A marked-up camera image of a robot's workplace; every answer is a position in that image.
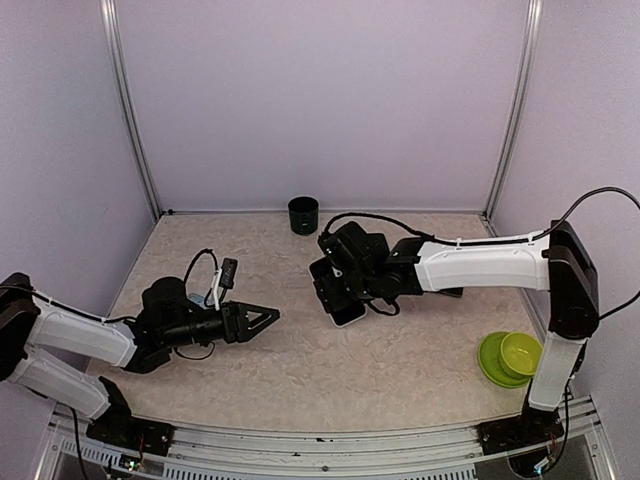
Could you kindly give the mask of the light blue phone case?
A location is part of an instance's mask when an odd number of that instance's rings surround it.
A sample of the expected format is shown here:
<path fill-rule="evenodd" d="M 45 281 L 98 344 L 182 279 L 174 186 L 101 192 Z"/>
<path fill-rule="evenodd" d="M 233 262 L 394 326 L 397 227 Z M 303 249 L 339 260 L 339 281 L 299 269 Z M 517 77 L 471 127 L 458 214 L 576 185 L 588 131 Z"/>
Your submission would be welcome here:
<path fill-rule="evenodd" d="M 211 308 L 211 305 L 209 304 L 209 300 L 208 300 L 208 298 L 207 298 L 207 297 L 205 297 L 205 296 L 202 296 L 202 295 L 197 294 L 197 293 L 189 293 L 189 294 L 187 295 L 187 298 L 188 298 L 191 302 L 193 302 L 193 303 L 195 303 L 196 305 L 198 305 L 199 307 L 202 307 L 202 308 Z"/>

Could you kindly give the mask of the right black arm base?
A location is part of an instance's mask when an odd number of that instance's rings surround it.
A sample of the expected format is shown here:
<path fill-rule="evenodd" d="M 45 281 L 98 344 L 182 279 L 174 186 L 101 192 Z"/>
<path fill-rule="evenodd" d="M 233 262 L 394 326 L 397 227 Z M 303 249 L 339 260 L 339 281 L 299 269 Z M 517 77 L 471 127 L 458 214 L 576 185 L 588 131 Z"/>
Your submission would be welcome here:
<path fill-rule="evenodd" d="M 482 422 L 476 430 L 484 455 L 534 446 L 565 433 L 558 409 L 542 411 L 528 403 L 518 415 Z"/>

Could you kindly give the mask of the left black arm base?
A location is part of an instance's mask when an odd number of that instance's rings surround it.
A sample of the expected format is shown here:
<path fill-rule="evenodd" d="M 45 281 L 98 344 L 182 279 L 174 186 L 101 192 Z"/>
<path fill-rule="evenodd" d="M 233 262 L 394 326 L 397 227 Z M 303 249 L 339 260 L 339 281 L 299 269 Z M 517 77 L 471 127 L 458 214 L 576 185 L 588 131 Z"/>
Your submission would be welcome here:
<path fill-rule="evenodd" d="M 109 405 L 103 414 L 90 421 L 86 436 L 142 454 L 166 457 L 175 427 L 168 423 L 133 416 L 116 384 L 102 376 L 98 380 L 106 388 Z"/>

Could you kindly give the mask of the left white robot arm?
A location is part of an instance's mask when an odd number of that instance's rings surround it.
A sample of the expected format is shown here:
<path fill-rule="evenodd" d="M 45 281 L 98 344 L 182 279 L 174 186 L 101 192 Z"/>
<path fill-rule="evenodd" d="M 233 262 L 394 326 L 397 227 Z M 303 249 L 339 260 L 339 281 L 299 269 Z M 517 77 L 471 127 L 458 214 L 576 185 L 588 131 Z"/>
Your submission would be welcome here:
<path fill-rule="evenodd" d="M 185 283 L 163 277 L 142 294 L 135 317 L 104 318 L 38 292 L 16 272 L 1 283 L 1 378 L 63 402 L 121 445 L 140 434 L 117 386 L 90 377 L 49 353 L 54 347 L 148 374 L 184 346 L 248 342 L 279 319 L 278 310 L 242 302 L 205 308 L 189 300 Z"/>

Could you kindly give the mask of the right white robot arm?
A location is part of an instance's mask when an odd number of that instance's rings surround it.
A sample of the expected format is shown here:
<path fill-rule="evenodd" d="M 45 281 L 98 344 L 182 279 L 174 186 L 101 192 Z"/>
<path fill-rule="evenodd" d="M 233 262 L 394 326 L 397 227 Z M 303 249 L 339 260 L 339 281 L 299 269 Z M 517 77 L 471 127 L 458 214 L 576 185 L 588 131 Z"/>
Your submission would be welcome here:
<path fill-rule="evenodd" d="M 414 233 L 390 247 L 382 233 L 350 221 L 318 239 L 322 252 L 310 273 L 316 295 L 337 326 L 366 313 L 366 305 L 392 305 L 403 295 L 460 295 L 465 288 L 514 287 L 546 291 L 550 319 L 542 358 L 527 396 L 528 408 L 511 433 L 535 442 L 551 424 L 578 359 L 600 323 L 598 275 L 566 221 L 546 231 L 512 237 L 444 240 Z"/>

